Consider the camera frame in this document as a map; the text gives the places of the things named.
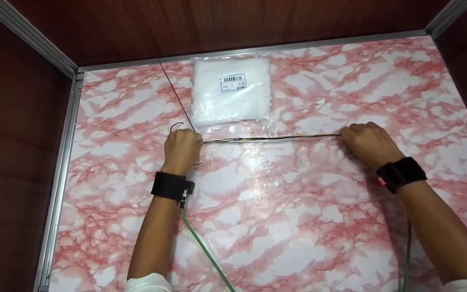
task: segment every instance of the cable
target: cable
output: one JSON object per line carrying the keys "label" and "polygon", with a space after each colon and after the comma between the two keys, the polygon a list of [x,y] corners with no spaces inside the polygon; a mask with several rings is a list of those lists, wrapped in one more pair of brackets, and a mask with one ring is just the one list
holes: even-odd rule
{"label": "cable", "polygon": [[217,265],[217,263],[214,261],[213,257],[210,255],[210,253],[208,252],[208,250],[206,249],[206,247],[204,247],[204,244],[201,242],[201,240],[199,239],[198,235],[195,233],[194,229],[192,229],[191,225],[189,224],[189,221],[187,221],[187,217],[185,216],[185,211],[183,208],[180,209],[180,212],[181,212],[181,218],[183,218],[183,222],[185,222],[185,225],[187,225],[187,228],[189,228],[189,230],[191,231],[192,235],[194,236],[194,238],[196,239],[196,241],[198,242],[198,244],[201,246],[201,248],[203,249],[204,253],[206,254],[206,256],[208,257],[208,259],[211,261],[211,263],[214,265],[215,269],[217,270],[217,272],[219,273],[219,275],[221,276],[221,278],[223,279],[223,281],[225,281],[226,283],[226,286],[228,286],[228,289],[230,289],[231,292],[235,292],[235,289],[232,287],[232,285],[230,284],[230,282],[228,281],[228,279],[226,278],[225,274],[223,273],[223,271],[221,270],[221,268],[219,268],[219,265]]}
{"label": "cable", "polygon": [[185,114],[185,117],[187,117],[187,120],[189,121],[189,124],[191,125],[192,131],[195,132],[196,129],[194,128],[194,125],[191,122],[191,118],[189,118],[189,115],[187,114],[187,111],[185,111],[185,108],[183,107],[183,103],[181,102],[180,97],[178,96],[178,93],[176,92],[176,89],[174,89],[174,85],[172,85],[172,82],[170,81],[169,76],[167,75],[167,72],[165,71],[165,68],[161,64],[161,60],[158,59],[158,62],[160,64],[160,66],[161,66],[161,70],[163,70],[163,74],[165,74],[165,77],[167,78],[167,81],[169,81],[169,84],[170,84],[170,87],[172,88],[172,91],[174,91],[174,94],[176,95],[176,98],[180,102],[181,109],[183,110],[183,113]]}
{"label": "cable", "polygon": [[203,141],[203,144],[210,143],[228,143],[228,142],[264,142],[264,141],[277,141],[298,138],[321,138],[321,137],[338,137],[340,134],[317,134],[317,135],[283,135],[278,137],[248,137],[248,138],[227,138]]}
{"label": "cable", "polygon": [[410,273],[410,254],[412,250],[412,223],[408,220],[408,235],[406,238],[406,256],[405,256],[405,265],[403,267],[403,284],[400,288],[400,291],[408,291],[408,274]]}

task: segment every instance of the marble pattern tabletop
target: marble pattern tabletop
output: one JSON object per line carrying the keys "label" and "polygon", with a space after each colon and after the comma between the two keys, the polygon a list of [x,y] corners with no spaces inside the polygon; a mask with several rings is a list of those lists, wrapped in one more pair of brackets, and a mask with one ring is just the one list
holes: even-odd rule
{"label": "marble pattern tabletop", "polygon": [[[272,120],[197,129],[205,139],[383,126],[467,225],[467,110],[429,36],[257,54]],[[169,126],[190,111],[191,61],[85,76],[51,292],[119,291]],[[208,144],[189,222],[238,291],[395,291],[406,218],[336,138]],[[175,291],[226,291],[191,233],[175,231]],[[441,285],[413,239],[412,290]]]}

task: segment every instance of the metal edge trim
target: metal edge trim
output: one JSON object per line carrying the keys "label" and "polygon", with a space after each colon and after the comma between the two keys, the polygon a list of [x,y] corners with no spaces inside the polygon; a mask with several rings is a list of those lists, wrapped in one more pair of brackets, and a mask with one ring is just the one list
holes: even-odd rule
{"label": "metal edge trim", "polygon": [[150,64],[155,64],[159,62],[162,62],[162,63],[177,62],[177,61],[189,60],[192,58],[227,57],[227,56],[234,56],[234,55],[259,54],[263,52],[304,49],[304,48],[328,46],[328,45],[361,43],[364,41],[382,41],[384,39],[398,39],[398,38],[403,38],[403,37],[419,37],[421,35],[427,35],[426,31],[425,30],[414,30],[414,31],[404,31],[404,32],[395,32],[395,33],[383,33],[383,34],[365,35],[365,36],[360,36],[360,37],[359,36],[344,37],[342,39],[327,39],[324,41],[306,41],[304,43],[294,43],[294,44],[287,44],[287,45],[265,46],[265,47],[239,49],[239,50],[227,50],[227,51],[220,51],[220,52],[206,52],[202,54],[182,55],[182,56],[175,56],[175,57],[154,58],[154,59],[146,59],[146,60],[138,60],[138,61],[130,61],[130,62],[93,65],[93,66],[79,67],[78,72],[89,72],[89,71],[96,71],[96,70],[115,69],[115,68],[121,68],[121,67],[150,65]]}
{"label": "metal edge trim", "polygon": [[39,32],[35,26],[32,26],[32,24],[6,0],[0,0],[0,22],[5,24],[13,33],[18,35],[25,43],[34,48],[34,50],[66,76],[71,79],[74,78],[78,66]]}
{"label": "metal edge trim", "polygon": [[424,30],[435,40],[465,11],[467,11],[467,0],[451,0]]}
{"label": "metal edge trim", "polygon": [[51,190],[50,206],[46,217],[43,244],[41,246],[41,253],[39,254],[37,274],[35,276],[34,292],[44,289],[45,286],[48,287],[50,284],[50,274],[54,259],[61,207],[64,198],[64,189],[66,186],[67,171],[70,162],[83,83],[80,76],[78,77],[79,78],[73,79],[70,90],[70,99],[66,108],[66,117],[64,119],[59,154],[57,156],[57,164]]}

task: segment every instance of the barcode label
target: barcode label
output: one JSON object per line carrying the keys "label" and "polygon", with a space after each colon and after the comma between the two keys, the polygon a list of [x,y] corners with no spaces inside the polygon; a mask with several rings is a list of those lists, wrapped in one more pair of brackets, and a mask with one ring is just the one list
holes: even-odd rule
{"label": "barcode label", "polygon": [[221,91],[231,91],[246,88],[244,74],[221,76]]}

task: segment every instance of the plastic bag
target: plastic bag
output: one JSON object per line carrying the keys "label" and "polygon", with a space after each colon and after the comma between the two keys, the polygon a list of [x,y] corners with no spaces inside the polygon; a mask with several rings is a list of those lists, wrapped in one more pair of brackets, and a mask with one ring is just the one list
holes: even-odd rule
{"label": "plastic bag", "polygon": [[196,127],[267,120],[271,108],[267,58],[196,60],[191,120]]}

